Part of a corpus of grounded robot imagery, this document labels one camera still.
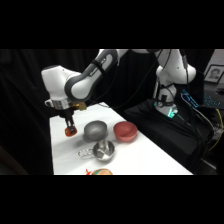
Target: green light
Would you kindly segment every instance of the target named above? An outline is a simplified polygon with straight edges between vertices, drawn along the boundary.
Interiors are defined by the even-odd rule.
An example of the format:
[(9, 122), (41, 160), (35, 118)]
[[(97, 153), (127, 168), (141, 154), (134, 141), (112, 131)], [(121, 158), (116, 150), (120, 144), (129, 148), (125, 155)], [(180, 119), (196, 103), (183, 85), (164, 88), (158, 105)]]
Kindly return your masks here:
[(173, 108), (170, 109), (168, 117), (173, 118), (175, 114), (173, 113)]
[(170, 117), (170, 118), (172, 118), (172, 117), (171, 117), (171, 113), (172, 113), (172, 108), (170, 109), (170, 112), (169, 112), (169, 114), (168, 114), (168, 117)]

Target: gray bowl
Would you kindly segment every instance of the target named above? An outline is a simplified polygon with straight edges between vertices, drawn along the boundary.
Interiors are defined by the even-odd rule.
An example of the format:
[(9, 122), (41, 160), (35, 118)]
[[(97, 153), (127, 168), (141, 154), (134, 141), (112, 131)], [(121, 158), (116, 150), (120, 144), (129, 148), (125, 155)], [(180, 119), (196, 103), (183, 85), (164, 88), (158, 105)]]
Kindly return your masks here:
[(102, 121), (93, 121), (86, 125), (84, 133), (91, 140), (102, 140), (107, 134), (107, 125)]

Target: metal bowl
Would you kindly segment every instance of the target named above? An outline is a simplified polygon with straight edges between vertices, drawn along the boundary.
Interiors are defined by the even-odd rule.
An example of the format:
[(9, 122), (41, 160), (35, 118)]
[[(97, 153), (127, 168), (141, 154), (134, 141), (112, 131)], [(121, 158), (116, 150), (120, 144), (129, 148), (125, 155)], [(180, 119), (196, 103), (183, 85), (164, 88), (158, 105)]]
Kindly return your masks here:
[(106, 162), (112, 159), (115, 153), (115, 146), (112, 142), (103, 140), (98, 142), (93, 149), (82, 150), (79, 156), (85, 158), (89, 155), (94, 155), (101, 162)]
[(115, 153), (114, 144), (110, 141), (103, 140), (98, 142), (93, 148), (94, 156), (102, 162), (106, 162), (112, 159)]
[(84, 133), (87, 138), (99, 141), (107, 134), (107, 125), (102, 121), (93, 121), (86, 125)]

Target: red bowl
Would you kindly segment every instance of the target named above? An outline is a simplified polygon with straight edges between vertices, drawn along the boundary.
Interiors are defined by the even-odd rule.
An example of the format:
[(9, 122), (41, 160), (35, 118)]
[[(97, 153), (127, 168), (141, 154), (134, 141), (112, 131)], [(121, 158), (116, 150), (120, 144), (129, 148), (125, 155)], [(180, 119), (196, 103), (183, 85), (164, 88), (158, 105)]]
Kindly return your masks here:
[(137, 127), (130, 122), (120, 122), (114, 126), (114, 134), (117, 139), (123, 142), (133, 140), (138, 133)]

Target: small object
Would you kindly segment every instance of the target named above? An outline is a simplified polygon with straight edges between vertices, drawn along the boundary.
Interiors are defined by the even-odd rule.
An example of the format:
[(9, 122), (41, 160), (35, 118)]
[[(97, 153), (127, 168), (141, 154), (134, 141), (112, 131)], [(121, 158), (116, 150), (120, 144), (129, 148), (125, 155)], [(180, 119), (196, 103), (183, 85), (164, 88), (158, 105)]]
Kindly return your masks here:
[(94, 171), (91, 175), (92, 176), (113, 176), (113, 173), (108, 169), (100, 169), (100, 170)]
[(83, 150), (79, 152), (80, 157), (94, 155), (101, 162), (106, 162), (112, 159), (115, 153), (115, 147), (112, 142), (103, 140), (98, 142), (93, 149)]
[(89, 171), (86, 169), (86, 175), (87, 175), (87, 176), (90, 176), (91, 173), (92, 173), (92, 172), (89, 172)]
[(114, 126), (114, 134), (117, 139), (123, 142), (133, 140), (138, 133), (137, 127), (130, 122), (120, 122)]
[(84, 102), (82, 103), (78, 103), (78, 104), (75, 104), (73, 103), (73, 106), (77, 109), (77, 110), (80, 110), (80, 111), (83, 111), (83, 110), (87, 110), (87, 106)]
[(67, 137), (72, 137), (78, 133), (77, 129), (74, 127), (74, 129), (70, 130), (68, 128), (65, 129), (65, 135)]
[(93, 141), (103, 139), (107, 133), (107, 125), (103, 121), (93, 121), (84, 128), (87, 138)]

